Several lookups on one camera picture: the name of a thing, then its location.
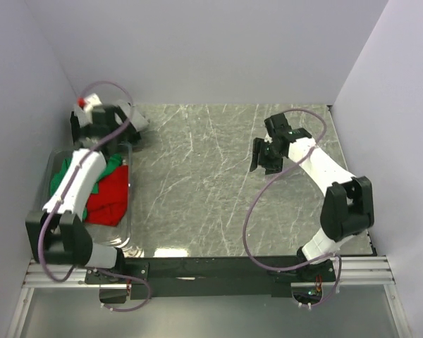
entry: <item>black joint housing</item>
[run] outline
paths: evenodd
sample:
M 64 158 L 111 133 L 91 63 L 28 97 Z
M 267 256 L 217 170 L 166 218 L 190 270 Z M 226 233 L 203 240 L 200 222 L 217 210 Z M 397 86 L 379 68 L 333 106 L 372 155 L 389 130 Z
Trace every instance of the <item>black joint housing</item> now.
M 327 188 L 320 221 L 326 236 L 335 242 L 370 228 L 374 224 L 372 183 L 366 177 L 334 182 Z
M 37 243 L 48 213 L 31 211 L 25 219 L 33 257 L 39 262 Z M 92 238 L 77 215 L 54 215 L 44 236 L 44 257 L 48 264 L 85 266 L 92 253 Z

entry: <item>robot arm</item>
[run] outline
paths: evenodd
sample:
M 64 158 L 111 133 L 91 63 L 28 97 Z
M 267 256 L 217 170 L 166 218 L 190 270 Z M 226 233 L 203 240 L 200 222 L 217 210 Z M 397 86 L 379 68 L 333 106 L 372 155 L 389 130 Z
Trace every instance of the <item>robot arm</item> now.
M 92 188 L 106 167 L 106 159 L 116 153 L 119 143 L 135 143 L 140 139 L 140 134 L 133 125 L 130 125 L 131 127 L 117 139 L 93 151 L 80 165 L 85 154 L 90 152 L 87 147 L 119 127 L 116 117 L 125 120 L 125 114 L 120 106 L 102 105 L 100 102 L 91 104 L 88 114 L 86 123 L 80 123 L 77 116 L 71 116 L 74 144 L 78 150 L 73 152 L 68 171 L 55 194 L 45 203 L 42 211 L 32 211 L 28 214 L 25 225 L 33 256 L 39 261 L 37 243 L 42 225 L 48 214 L 55 210 L 56 202 L 60 201 L 68 182 L 73 180 L 63 203 L 51 219 L 49 231 L 45 234 L 44 257 L 50 264 L 115 268 L 123 260 L 122 251 L 93 243 L 81 217 Z M 79 170 L 73 177 L 76 168 Z
M 304 128 L 294 130 L 283 113 L 265 120 L 268 134 L 256 138 L 250 171 L 258 165 L 266 175 L 282 171 L 283 157 L 298 162 L 315 147 L 300 167 L 314 180 L 324 195 L 321 228 L 300 250 L 306 260 L 333 253 L 355 235 L 374 223 L 372 184 L 366 177 L 355 177 L 340 167 Z

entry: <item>white backdrop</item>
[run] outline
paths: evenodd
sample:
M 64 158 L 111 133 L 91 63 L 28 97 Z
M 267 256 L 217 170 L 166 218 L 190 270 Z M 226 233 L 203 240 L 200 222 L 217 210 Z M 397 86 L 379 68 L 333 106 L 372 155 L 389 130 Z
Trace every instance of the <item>white backdrop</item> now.
M 23 1 L 0 0 L 0 337 L 31 257 L 25 217 L 74 99 Z
M 423 337 L 423 0 L 390 0 L 333 107 L 350 169 L 373 182 L 376 247 Z
M 386 0 L 27 0 L 75 88 L 139 102 L 332 104 Z

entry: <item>marble surface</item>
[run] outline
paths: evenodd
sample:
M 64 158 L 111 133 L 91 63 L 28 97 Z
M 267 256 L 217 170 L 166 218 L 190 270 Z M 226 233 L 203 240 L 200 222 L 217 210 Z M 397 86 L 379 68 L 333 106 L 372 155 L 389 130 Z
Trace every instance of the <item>marble surface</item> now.
M 127 256 L 243 256 L 246 211 L 267 180 L 249 173 L 252 140 L 264 119 L 291 105 L 140 105 L 150 120 L 133 153 L 132 237 Z M 321 146 L 345 165 L 327 106 L 308 106 L 328 123 Z M 289 113 L 293 127 L 314 137 L 321 123 Z M 290 165 L 284 161 L 284 168 Z M 262 196 L 248 226 L 253 254 L 295 254 L 319 229 L 323 196 L 301 170 L 281 177 Z M 371 254 L 367 233 L 342 254 Z

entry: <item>transparent container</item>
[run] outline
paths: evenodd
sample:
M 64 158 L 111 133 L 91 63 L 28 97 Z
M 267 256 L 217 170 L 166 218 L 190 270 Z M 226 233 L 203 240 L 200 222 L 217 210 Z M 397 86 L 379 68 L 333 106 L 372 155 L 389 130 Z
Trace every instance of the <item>transparent container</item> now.
M 41 194 L 37 199 L 38 208 L 42 209 L 50 197 L 50 181 L 52 177 L 61 169 L 61 165 L 65 158 L 72 157 L 74 148 L 56 149 L 50 153 L 47 169 L 42 181 Z M 128 205 L 125 215 L 122 217 L 120 223 L 115 227 L 106 225 L 98 225 L 85 223 L 85 227 L 91 235 L 94 243 L 103 244 L 107 246 L 114 246 L 122 248 L 130 241 L 132 231 L 132 146 L 130 143 L 122 143 L 118 146 L 118 152 L 122 155 L 123 165 L 128 165 Z

